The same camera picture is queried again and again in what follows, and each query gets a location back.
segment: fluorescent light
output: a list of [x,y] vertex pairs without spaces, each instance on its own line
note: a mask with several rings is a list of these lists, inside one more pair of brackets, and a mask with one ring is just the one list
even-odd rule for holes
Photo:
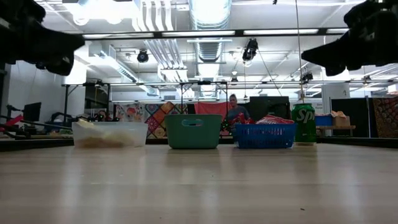
[[328,29],[326,31],[327,34],[339,34],[339,33],[345,33],[349,31],[349,28],[341,28],[341,29]]
[[274,30],[245,30],[243,35],[283,35],[283,34],[316,34],[318,29],[274,29]]
[[232,42],[232,39],[187,40],[187,43],[224,43],[224,42]]
[[84,34],[83,37],[86,40],[90,39],[101,39],[101,38],[107,38],[107,39],[117,39],[117,38],[132,38],[132,39],[137,39],[137,38],[151,38],[154,37],[153,33],[129,33],[129,34],[123,34],[123,33],[115,33],[115,34]]
[[192,32],[164,32],[163,37],[200,37],[200,36],[232,36],[235,35],[234,30],[209,30],[209,31],[192,31]]

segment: ceiling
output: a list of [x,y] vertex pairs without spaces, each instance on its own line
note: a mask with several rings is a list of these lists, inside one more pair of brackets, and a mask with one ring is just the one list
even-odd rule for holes
[[[50,29],[67,32],[102,33],[102,32],[134,32],[131,19],[123,19],[119,24],[112,25],[104,19],[90,20],[85,26],[77,26],[73,23],[72,14],[67,11],[61,1],[37,1],[47,10],[44,26]],[[294,0],[278,0],[277,5],[272,5],[272,0],[233,0],[229,20],[230,29],[291,29],[297,28],[297,14]],[[300,28],[318,27],[346,27],[343,16],[358,1],[350,0],[298,0],[298,21]],[[175,30],[190,30],[190,14],[187,10],[187,0],[172,0],[172,25]],[[297,75],[299,68],[306,64],[300,61],[299,50],[308,50],[318,47],[324,43],[336,40],[338,36],[318,37],[258,37],[260,55],[257,55],[250,67],[244,67],[241,62],[235,61],[231,52],[238,54],[246,45],[248,38],[231,38],[232,42],[224,44],[222,62],[218,80],[230,80],[232,71],[237,71],[238,80],[247,81],[270,80],[266,67],[273,74],[275,80],[299,80]],[[193,44],[187,43],[187,39],[177,39],[178,49],[182,55],[184,65],[187,66],[188,78],[197,78],[197,65],[195,49]],[[160,82],[157,75],[158,63],[150,54],[149,61],[139,63],[136,60],[139,49],[146,49],[143,40],[103,40],[102,44],[112,45],[117,51],[118,60],[124,62],[133,72],[137,74],[141,82]],[[120,82],[121,75],[115,69],[99,63],[95,57],[85,59],[90,68],[88,78],[100,78],[112,82]],[[373,66],[363,67],[357,71],[351,71],[351,78],[362,78],[365,74],[385,69]],[[320,79],[321,68],[317,65],[308,64],[314,79]],[[395,73],[386,73],[377,79],[394,78]],[[120,91],[140,91],[139,88],[120,88]]]

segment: sprite can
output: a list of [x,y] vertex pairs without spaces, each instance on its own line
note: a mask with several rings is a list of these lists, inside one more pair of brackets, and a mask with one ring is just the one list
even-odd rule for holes
[[310,103],[294,105],[292,119],[297,124],[296,142],[316,142],[317,128],[315,126],[315,109]]

